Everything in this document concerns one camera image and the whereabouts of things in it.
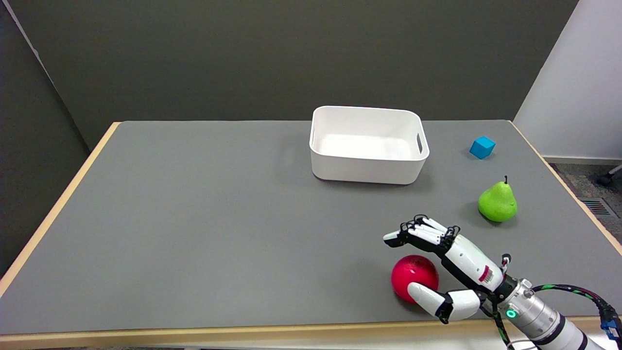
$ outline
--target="cable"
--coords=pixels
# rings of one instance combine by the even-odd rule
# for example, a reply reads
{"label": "cable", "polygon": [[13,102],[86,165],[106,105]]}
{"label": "cable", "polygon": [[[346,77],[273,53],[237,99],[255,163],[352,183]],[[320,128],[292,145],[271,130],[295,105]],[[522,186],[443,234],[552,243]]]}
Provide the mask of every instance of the cable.
{"label": "cable", "polygon": [[542,290],[563,290],[574,294],[578,294],[592,300],[598,308],[598,314],[600,315],[600,328],[605,331],[607,337],[616,342],[618,349],[622,350],[622,338],[620,338],[620,332],[622,330],[622,323],[616,310],[607,303],[600,295],[585,288],[573,286],[573,285],[541,285],[532,288],[534,292]]}
{"label": "cable", "polygon": [[512,346],[512,342],[509,340],[508,332],[505,329],[505,325],[503,324],[503,320],[501,319],[501,315],[499,314],[499,309],[497,308],[497,300],[490,301],[493,305],[493,320],[494,324],[497,326],[497,330],[499,331],[499,335],[501,336],[501,340],[503,344],[506,345],[506,349],[514,350],[514,346]]}
{"label": "cable", "polygon": [[529,343],[529,344],[531,344],[531,345],[532,345],[532,346],[531,346],[531,347],[529,347],[529,348],[524,348],[524,349],[521,349],[521,350],[533,350],[533,349],[537,349],[537,348],[538,348],[537,346],[535,346],[535,345],[531,342],[531,340],[527,340],[527,339],[523,339],[523,340],[515,340],[515,341],[511,341],[511,342],[509,342],[509,343],[510,343],[510,346],[512,346],[512,345],[514,345],[514,344],[519,344],[519,343]]}

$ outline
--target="robotic hand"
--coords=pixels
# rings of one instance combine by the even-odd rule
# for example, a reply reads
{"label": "robotic hand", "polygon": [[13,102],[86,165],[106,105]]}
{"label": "robotic hand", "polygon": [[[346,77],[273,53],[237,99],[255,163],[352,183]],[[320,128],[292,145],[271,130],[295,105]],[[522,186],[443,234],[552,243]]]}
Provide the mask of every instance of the robotic hand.
{"label": "robotic hand", "polygon": [[[489,300],[493,312],[487,314],[494,316],[508,348],[512,348],[512,345],[507,339],[498,310],[504,311],[508,320],[541,350],[602,349],[570,320],[535,296],[529,281],[517,280],[506,274],[511,259],[508,254],[503,255],[502,265],[498,267],[475,244],[458,234],[459,231],[457,226],[446,228],[426,215],[417,215],[413,220],[401,224],[399,231],[383,237],[384,243],[393,248],[411,244],[436,254],[441,265],[467,287],[466,290],[445,294],[419,283],[410,283],[408,293],[424,310],[438,317],[442,323],[448,323],[470,317],[480,308],[485,311],[481,306]],[[579,290],[590,293],[590,299],[597,297],[582,288]],[[596,303],[601,311],[601,327],[622,349],[618,334],[620,319],[610,305],[600,297],[598,299],[601,301],[601,305]],[[608,319],[603,318],[601,309],[607,310]]]}

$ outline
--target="table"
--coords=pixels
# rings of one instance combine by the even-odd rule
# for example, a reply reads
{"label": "table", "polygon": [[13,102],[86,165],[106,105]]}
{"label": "table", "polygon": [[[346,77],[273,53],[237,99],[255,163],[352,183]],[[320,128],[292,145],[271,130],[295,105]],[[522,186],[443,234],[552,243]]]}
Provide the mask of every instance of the table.
{"label": "table", "polygon": [[[2,348],[446,334],[388,282],[417,252],[381,237],[418,213],[459,225],[492,258],[511,253],[515,277],[585,286],[622,308],[620,244],[510,122],[424,122],[430,157],[409,186],[313,177],[309,130],[114,124],[0,281]],[[481,135],[498,142],[483,161],[468,153]],[[505,174],[519,213],[491,225],[476,200]],[[441,290],[461,287],[439,272]],[[577,296],[542,297],[596,325]],[[483,318],[449,327],[489,331]]]}

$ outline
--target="black cable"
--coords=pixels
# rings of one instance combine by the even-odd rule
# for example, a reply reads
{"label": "black cable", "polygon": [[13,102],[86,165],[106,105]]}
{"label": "black cable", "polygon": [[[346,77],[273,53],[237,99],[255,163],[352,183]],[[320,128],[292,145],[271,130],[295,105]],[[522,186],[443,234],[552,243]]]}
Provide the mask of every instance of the black cable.
{"label": "black cable", "polygon": [[488,298],[492,305],[493,312],[490,313],[484,306],[480,307],[480,310],[484,312],[484,315],[492,318],[494,320],[494,325],[497,326],[497,330],[499,331],[499,335],[501,336],[501,340],[503,344],[505,344],[506,349],[514,350],[514,346],[512,345],[512,341],[509,340],[508,332],[505,329],[505,325],[503,324],[503,320],[501,319],[501,314],[499,314],[499,309],[497,307],[497,300],[494,296],[490,296]]}

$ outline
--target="white wall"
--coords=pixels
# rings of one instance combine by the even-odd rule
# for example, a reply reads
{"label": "white wall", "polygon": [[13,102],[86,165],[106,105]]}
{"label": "white wall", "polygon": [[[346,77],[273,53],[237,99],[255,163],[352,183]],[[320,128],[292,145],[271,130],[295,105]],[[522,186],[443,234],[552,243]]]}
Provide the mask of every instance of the white wall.
{"label": "white wall", "polygon": [[516,118],[543,156],[622,159],[622,0],[580,0]]}

